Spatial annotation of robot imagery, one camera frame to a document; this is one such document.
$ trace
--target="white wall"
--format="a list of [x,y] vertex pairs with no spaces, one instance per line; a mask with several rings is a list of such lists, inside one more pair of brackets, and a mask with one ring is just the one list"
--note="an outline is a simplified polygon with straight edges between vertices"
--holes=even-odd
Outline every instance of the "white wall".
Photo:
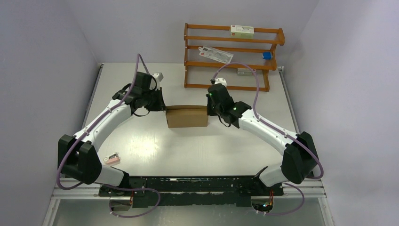
[[1,225],[42,224],[58,139],[80,128],[97,72],[64,1],[0,1]]
[[399,220],[399,4],[320,0],[285,67],[337,226]]
[[99,62],[182,63],[184,23],[283,28],[284,65],[319,0],[67,0]]

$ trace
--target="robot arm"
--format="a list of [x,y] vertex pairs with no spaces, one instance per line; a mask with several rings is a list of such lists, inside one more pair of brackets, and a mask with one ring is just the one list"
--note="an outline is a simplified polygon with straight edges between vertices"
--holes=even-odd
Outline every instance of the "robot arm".
[[[73,137],[64,135],[58,141],[58,166],[69,148],[76,141],[76,137],[86,136],[74,148],[69,155],[62,173],[85,184],[100,183],[122,188],[130,188],[129,174],[119,169],[104,166],[98,159],[97,152],[105,139],[119,126],[135,113],[138,108],[144,107],[148,111],[164,111],[165,103],[162,96],[160,82],[163,79],[161,73],[154,75],[137,73],[136,82],[124,103],[112,110],[126,94],[131,84],[126,85],[115,93],[108,106],[84,129],[75,133]],[[98,121],[90,133],[87,129],[93,125],[100,115],[109,112]]]
[[[261,115],[256,117],[251,106],[241,101],[233,101],[226,85],[226,81],[220,78],[208,88],[208,115],[217,115],[229,125],[256,135],[274,147],[283,156],[282,163],[267,166],[257,174],[266,186],[272,186],[284,181],[300,184],[317,164],[304,149],[287,136],[294,137],[317,156],[312,137],[306,132],[298,135],[295,132],[284,129]],[[276,129],[283,131],[284,135],[278,133]]]

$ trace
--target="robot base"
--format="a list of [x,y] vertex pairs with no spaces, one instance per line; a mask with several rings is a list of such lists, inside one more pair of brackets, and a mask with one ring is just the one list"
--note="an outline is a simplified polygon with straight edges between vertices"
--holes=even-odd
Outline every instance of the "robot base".
[[[214,177],[130,177],[132,188],[148,187],[161,193],[159,206],[224,205],[251,207],[251,196],[283,195],[281,184],[266,187],[254,176]],[[131,196],[102,186],[101,197]],[[158,200],[154,192],[135,192],[132,208],[153,206]]]

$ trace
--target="brown cardboard box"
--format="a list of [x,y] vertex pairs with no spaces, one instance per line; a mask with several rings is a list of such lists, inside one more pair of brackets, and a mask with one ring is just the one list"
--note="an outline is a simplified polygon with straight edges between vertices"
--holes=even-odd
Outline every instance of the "brown cardboard box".
[[208,126],[207,107],[200,105],[175,105],[166,107],[169,128]]

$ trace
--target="blue object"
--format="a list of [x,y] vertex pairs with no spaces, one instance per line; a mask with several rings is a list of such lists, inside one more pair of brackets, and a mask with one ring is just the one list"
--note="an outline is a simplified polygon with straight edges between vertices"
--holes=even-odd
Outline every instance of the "blue object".
[[262,58],[265,60],[271,60],[273,58],[273,56],[271,55],[271,52],[263,52]]

